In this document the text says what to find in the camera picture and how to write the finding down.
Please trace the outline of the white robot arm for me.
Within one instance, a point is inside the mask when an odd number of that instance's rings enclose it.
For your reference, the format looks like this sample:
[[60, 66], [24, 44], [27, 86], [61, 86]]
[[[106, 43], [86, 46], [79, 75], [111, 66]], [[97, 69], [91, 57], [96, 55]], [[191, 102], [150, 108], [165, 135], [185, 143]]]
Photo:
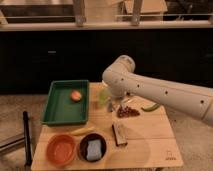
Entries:
[[119, 56], [102, 74], [114, 98], [133, 93], [213, 127], [213, 88], [155, 79], [134, 73], [135, 62]]

